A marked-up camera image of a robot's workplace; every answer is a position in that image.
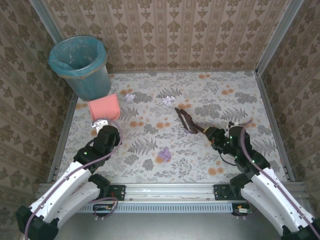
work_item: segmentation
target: fern pattern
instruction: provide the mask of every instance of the fern pattern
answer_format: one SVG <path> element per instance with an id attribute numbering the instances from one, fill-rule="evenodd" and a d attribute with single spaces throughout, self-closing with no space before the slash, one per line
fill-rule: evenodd
<path id="1" fill-rule="evenodd" d="M 121 107 L 116 122 L 123 142 L 98 172 L 113 183 L 214 183 L 228 182 L 239 174 L 237 168 L 221 162 L 203 134 L 184 129 L 174 108 L 184 108 L 203 128 L 225 128 L 229 121 L 244 123 L 252 117 L 255 126 L 247 129 L 252 146 L 267 158 L 279 177 L 285 175 L 264 105 L 260 96 L 254 95 L 259 90 L 252 72 L 121 73 L 115 74 L 112 82 L 111 92 L 117 94 Z M 223 90 L 230 91 L 224 95 Z M 134 99 L 127 102 L 125 93 L 135 94 Z M 175 97 L 171 105 L 164 105 L 161 98 L 166 96 Z M 58 177 L 70 166 L 75 153 L 97 136 L 86 102 L 79 99 L 77 103 L 82 107 L 74 112 Z M 312 125 L 318 128 L 319 119 Z M 23 136 L 11 138 L 12 144 L 19 141 L 24 142 Z M 166 161 L 165 148 L 171 153 Z M 12 173 L 10 167 L 1 167 L 0 180 L 37 190 L 34 178 Z"/>
<path id="2" fill-rule="evenodd" d="M 134 143 L 132 143 L 132 146 L 128 149 L 128 152 L 144 155 L 157 148 L 158 146 L 156 141 L 153 141 L 152 138 L 151 140 L 144 138 L 144 141 L 141 139 L 137 139 L 136 141 L 134 141 Z"/>

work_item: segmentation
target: patterned wallpaper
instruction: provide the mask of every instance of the patterned wallpaper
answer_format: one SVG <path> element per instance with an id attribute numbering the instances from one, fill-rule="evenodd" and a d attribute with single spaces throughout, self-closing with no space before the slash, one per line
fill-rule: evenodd
<path id="1" fill-rule="evenodd" d="M 305 0 L 262 75 L 297 181 L 320 215 L 320 1 Z"/>
<path id="2" fill-rule="evenodd" d="M 53 46 L 25 0 L 0 1 L 0 240 L 46 182 L 72 91 L 47 64 Z"/>
<path id="3" fill-rule="evenodd" d="M 64 38 L 103 41 L 109 71 L 254 69 L 289 0 L 44 0 Z"/>

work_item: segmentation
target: purple cable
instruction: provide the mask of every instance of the purple cable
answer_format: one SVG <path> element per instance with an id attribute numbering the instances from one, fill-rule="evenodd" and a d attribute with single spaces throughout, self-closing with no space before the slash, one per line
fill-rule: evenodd
<path id="1" fill-rule="evenodd" d="M 113 201 L 115 201 L 115 206 L 114 206 L 114 208 L 113 208 L 107 215 L 104 216 L 104 218 L 107 218 L 107 217 L 109 217 L 111 214 L 113 214 L 114 211 L 115 211 L 115 210 L 117 209 L 117 207 L 118 207 L 119 201 L 118 201 L 118 199 L 117 199 L 116 197 L 113 197 L 113 196 L 111 196 L 111 197 L 104 197 L 104 198 L 101 198 L 101 199 L 93 200 L 93 201 L 91 201 L 90 203 L 97 203 L 97 202 L 101 202 L 101 201 L 105 201 L 105 200 L 113 200 Z M 96 218 L 98 217 L 97 214 L 96 214 L 97 209 L 100 208 L 100 207 L 101 207 L 101 206 L 97 206 L 97 207 L 94 209 L 93 215 L 94 215 Z"/>
<path id="2" fill-rule="evenodd" d="M 246 133 L 246 129 L 243 128 L 240 134 L 240 142 L 241 142 L 241 147 L 243 150 L 244 155 L 246 156 L 246 158 L 252 163 L 252 165 L 258 170 L 260 171 L 267 179 L 269 179 L 276 188 L 279 189 L 279 191 L 282 193 L 282 195 L 284 195 L 284 197 L 288 200 L 288 202 L 294 207 L 294 209 L 298 212 L 298 214 L 300 215 L 300 217 L 309 225 L 310 229 L 313 231 L 314 235 L 320 240 L 320 235 L 317 232 L 317 230 L 315 229 L 315 227 L 311 224 L 311 222 L 306 218 L 306 216 L 303 214 L 303 212 L 295 205 L 295 203 L 290 199 L 290 197 L 286 194 L 286 192 L 282 189 L 282 187 L 280 187 L 277 182 L 275 180 L 273 180 L 265 171 L 263 171 L 258 165 L 256 165 L 253 160 L 251 159 L 247 149 L 246 149 L 246 145 L 245 145 L 245 133 Z"/>
<path id="3" fill-rule="evenodd" d="M 118 148 L 120 148 L 121 143 L 122 143 L 122 137 L 123 137 L 122 130 L 121 130 L 120 126 L 119 126 L 115 121 L 108 119 L 108 122 L 114 124 L 114 125 L 117 127 L 117 129 L 118 129 L 118 131 L 119 131 L 119 135 L 120 135 L 119 144 L 113 149 L 112 152 L 108 153 L 107 155 L 105 155 L 105 156 L 103 156 L 103 157 L 100 157 L 100 158 L 98 158 L 98 159 L 96 159 L 96 160 L 94 160 L 94 161 L 92 161 L 92 162 L 89 162 L 89 163 L 87 163 L 87 164 L 85 164 L 85 165 L 83 165 L 83 166 L 80 166 L 80 167 L 78 167 L 77 169 L 73 170 L 73 171 L 70 172 L 61 182 L 59 182 L 59 183 L 54 187 L 54 189 L 48 194 L 48 196 L 46 196 L 46 197 L 43 199 L 43 201 L 39 204 L 39 206 L 35 209 L 35 211 L 31 214 L 30 218 L 28 219 L 28 222 L 26 223 L 26 225 L 25 225 L 25 230 L 24 230 L 24 239 L 25 239 L 25 240 L 28 240 L 29 226 L 30 226 L 31 221 L 32 221 L 32 219 L 34 218 L 34 216 L 37 214 L 37 212 L 39 212 L 39 210 L 41 209 L 41 206 L 44 206 L 45 203 L 49 200 L 49 198 L 54 194 L 54 192 L 66 181 L 66 179 L 69 179 L 70 176 L 72 176 L 73 174 L 75 174 L 77 171 L 79 171 L 79 170 L 81 170 L 81 169 L 84 169 L 84 168 L 86 168 L 86 167 L 89 167 L 89 166 L 92 165 L 92 164 L 95 164 L 95 163 L 97 163 L 97 162 L 100 162 L 100 161 L 102 161 L 102 160 L 110 157 L 112 154 L 114 154 L 114 153 L 118 150 Z"/>

